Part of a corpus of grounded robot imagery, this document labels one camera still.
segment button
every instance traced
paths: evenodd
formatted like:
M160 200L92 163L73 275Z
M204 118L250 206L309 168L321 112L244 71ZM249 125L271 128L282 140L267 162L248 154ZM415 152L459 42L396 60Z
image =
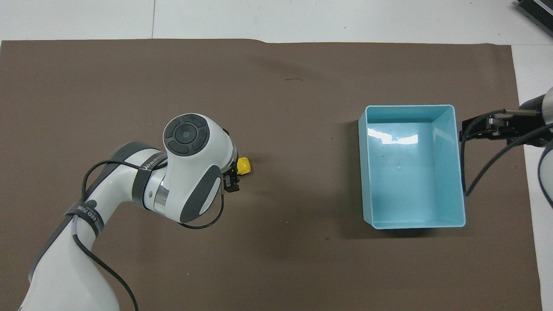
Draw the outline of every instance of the button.
M188 147L187 146L181 146L176 143L176 141L170 141L167 146L176 153L188 153Z
M173 132L175 131L175 127L179 125L179 119L174 119L173 121L169 122L167 125L167 128L165 129L165 138L170 138L173 136Z
M184 116L185 122L193 123L197 127L202 127L206 124L206 120L199 115L189 114Z
M191 143L196 138L196 128L190 124L183 124L176 129L175 138L181 144Z
M207 138L207 131L203 129L198 133L198 137L192 143L192 148L194 148L194 150L200 149L206 142L206 138Z

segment black cable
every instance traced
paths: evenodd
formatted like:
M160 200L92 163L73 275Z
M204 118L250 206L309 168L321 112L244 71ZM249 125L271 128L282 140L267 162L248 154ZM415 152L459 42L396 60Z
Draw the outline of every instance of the black cable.
M98 167L102 166L102 165L105 165L105 164L120 164L120 165L126 165L128 167L131 167L131 168L134 168L134 169L140 169L139 166L137 165L134 165L132 163L128 163L128 162L125 162L125 161L118 161L118 160L104 160L104 161L100 161L98 163L96 163L95 165L93 165L85 174L85 177L83 178L82 180L82 187L81 187L81 201L86 201L87 199L87 195L86 195L86 184L88 182L88 178L90 176L90 174L92 174L92 172L97 169ZM167 166L167 161L165 162L162 162L162 163L159 163L158 165L155 166L155 168L153 170L157 170L157 169L160 169L160 168L164 168ZM186 228L189 228L189 229L204 229L204 228L207 228L211 225L213 225L215 222L217 222L217 220L219 220L219 218L221 217L221 215L223 214L223 208L225 206L225 196L224 196L224 190L223 188L221 187L221 210L219 211L219 214L217 215L217 217L212 220L209 224L206 224L206 225L203 225L203 226L190 226L190 225L185 225L185 224L181 224L179 223L179 225L183 226L183 227L186 227ZM74 233L73 234L73 241L75 241L75 244L77 244L77 246L81 249L81 251L83 253L85 253L90 259L94 260L98 265L100 265L102 268L104 268L109 274L111 274L116 280L119 281L119 283L121 283L121 285L125 288L125 290L127 291L127 293L129 294L132 302L133 302L133 306L134 306L134 310L135 311L138 311L138 303L136 301L136 298L134 297L134 294L133 294L133 291L131 290L131 288L129 287L129 285L125 282L125 280L123 280L123 278L117 274L117 272L115 272L112 268L110 268L106 263L104 263L100 258L98 258L96 255L94 255L94 253L92 253L89 249L87 249L81 242L81 240L79 240L79 237L77 236L77 233Z
M133 294L133 291L131 290L131 288L129 287L129 285L127 285L127 283L125 282L125 280L123 280L123 278L121 276L119 276L117 274L117 272L115 272L112 268L110 268L107 264L105 264L100 258L96 257L96 255L94 255L91 251L89 251L86 246L84 246L81 242L81 240L79 240L79 237L77 236L77 234L73 234L73 241L75 241L75 244L77 244L77 246L81 249L81 251L83 253L85 253L90 259L94 260L98 265L100 265L102 268L104 268L107 272L109 272L111 275L113 275L113 277L115 279L117 279L119 281L119 283L121 283L121 285L123 285L123 287L125 288L125 290L127 291L127 293L129 294L129 296L131 297L131 300L133 301L133 306L134 306L134 310L135 311L138 311L138 303L137 303L137 300L136 298L134 297L134 294Z
M217 220L219 220L219 218L223 214L223 208L224 207L225 207L225 191L223 189L221 189L221 209L219 210L219 214L217 215L217 217L215 217L215 219L213 219L209 224L206 224L206 225L203 225L203 226L191 226L191 225L187 225L187 224L181 224L180 222L178 222L178 224L183 226L184 228L188 228L188 229L195 229L195 230L205 229L205 228L213 225L214 223L216 223Z
M549 142L545 146L545 150L541 154L540 161L538 162L538 181L540 182L541 192L544 193L545 199L547 200L549 205L551 205L551 207L553 208L553 200L551 200L551 197L549 196L549 194L545 190L544 184L541 182L541 174L540 174L540 172L541 172L541 169L540 169L541 168L541 163L543 162L544 158L551 152L552 149L553 149L553 141Z
M468 135L471 133L472 129L476 126L478 122L481 120L491 116L491 115L497 115L500 113L505 113L505 109L500 110L494 110L490 111L489 113L485 113L483 115L480 115L476 117L472 122L467 126L467 129L463 133L463 136L461 138L461 152L460 152L460 160L461 160L461 184L463 186L463 193L465 192L466 186L465 186L465 143L467 142Z
M128 162L125 162L125 161L118 161L118 160L104 160L104 161L100 161L96 164L94 164L94 166L92 166L88 172L86 172L85 174L85 177L83 178L83 181L82 181L82 186L81 186L81 201L86 201L86 198L87 198L87 195L86 195L86 184L88 182L88 178L90 177L90 174L92 174L92 172L97 169L98 167L102 166L102 165L105 165L105 164L121 164L121 165L126 165L128 167L131 167L131 168L134 168L134 169L139 169L140 167L138 165L134 165L132 163L128 163ZM157 169L160 169L160 168L164 168L167 166L167 161L165 162L162 162L158 165L155 166L155 168L153 170L157 170Z
M531 132L528 132L520 137L518 137L517 139L513 140L510 144L508 144L505 148L501 149L501 151L499 151L492 159L490 159L490 161L488 161L488 163L486 163L486 165L484 165L484 167L480 170L480 172L478 173L478 175L476 175L476 178L474 179L474 181L472 182L472 184L468 187L466 193L465 193L465 196L469 196L472 192L472 190L474 189L474 187L476 186L476 184L478 183L478 181L480 180L480 178L482 178L482 176L484 175L484 173L492 166L492 164L497 161L497 159L499 159L503 154L505 154L505 152L513 149L514 147L516 146L520 146L521 144L524 144L526 141L528 141L529 139L532 139L534 138L535 136L539 135L539 134L542 134L543 132L546 132L548 131L550 128L553 128L553 123L552 124L548 124L548 125L544 125L544 126L541 126Z

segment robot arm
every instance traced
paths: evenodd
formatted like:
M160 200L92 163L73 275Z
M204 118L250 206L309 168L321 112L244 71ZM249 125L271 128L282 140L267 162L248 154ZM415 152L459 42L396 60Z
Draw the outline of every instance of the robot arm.
M465 141L482 138L506 139L508 144L506 151L513 147L512 143L517 139L530 135L531 137L521 144L545 147L538 164L538 178L541 190L553 207L551 200L553 196L553 152L551 152L553 149L553 87L546 94L523 103L518 110L503 110L503 112L511 116L489 115L485 118L479 116L463 121L460 140L462 141L463 137Z
M236 148L214 121L179 116L166 126L163 139L166 154L143 142L115 151L112 161L133 167L105 166L78 206L93 209L105 224L120 203L133 201L185 225L211 206L222 181L228 192L238 190ZM20 310L119 310L110 286L73 241L74 233L92 248L93 226L66 215L33 265Z

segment circular button panel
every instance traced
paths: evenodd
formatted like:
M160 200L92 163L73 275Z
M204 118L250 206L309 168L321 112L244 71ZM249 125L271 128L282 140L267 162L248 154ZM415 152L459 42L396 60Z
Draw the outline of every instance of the circular button panel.
M169 122L163 140L168 150L186 157L200 152L207 145L209 134L207 121L191 113Z
M196 138L196 128L193 125L184 123L179 125L175 131L175 139L181 144L189 144Z

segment brown paper sheet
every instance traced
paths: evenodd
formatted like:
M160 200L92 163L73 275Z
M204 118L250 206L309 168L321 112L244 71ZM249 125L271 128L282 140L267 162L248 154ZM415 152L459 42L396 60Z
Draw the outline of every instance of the brown paper sheet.
M509 46L3 42L0 103L0 309L23 301L85 171L129 141L162 148L164 126L186 112L228 129L253 173L206 230L118 208L93 250L141 309L541 309L521 148L466 200L463 228L378 231L362 218L363 109L448 103L460 125L516 108ZM468 178L503 144L469 142Z

